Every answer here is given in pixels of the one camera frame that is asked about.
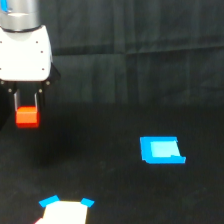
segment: blue tape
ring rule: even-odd
[[[56,202],[56,201],[60,201],[60,199],[58,198],[57,195],[55,195],[55,196],[53,196],[53,197],[50,197],[50,198],[47,198],[47,199],[45,199],[45,200],[42,200],[42,201],[39,202],[39,204],[40,204],[43,208],[45,208],[47,205],[52,204],[52,203],[54,203],[54,202]]]
[[[167,146],[165,145],[166,144],[165,142],[174,142],[174,141],[177,142],[176,137],[141,137],[140,144],[141,144],[142,160],[150,164],[185,163],[186,157],[180,156],[179,149],[176,144],[174,144],[173,146],[170,145],[170,143],[169,145],[167,144]],[[156,143],[163,143],[163,142],[164,146],[162,146],[162,144],[158,144],[160,147],[156,147]]]
[[[86,205],[87,207],[91,207],[95,202],[92,200],[89,200],[87,198],[83,198],[81,201],[81,204]]]
[[[2,11],[5,11],[5,12],[8,11],[8,6],[7,6],[6,0],[1,0],[1,8],[2,8]]]

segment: black fabric background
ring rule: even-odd
[[[41,1],[59,101],[222,105],[223,8],[220,0]]]
[[[0,87],[0,223],[34,223],[38,202],[57,194],[95,200],[87,224],[222,224],[223,9],[221,0],[41,0],[62,78],[37,130],[15,127]],[[32,86],[21,90],[34,104]],[[141,136],[177,136],[186,164],[146,164]]]

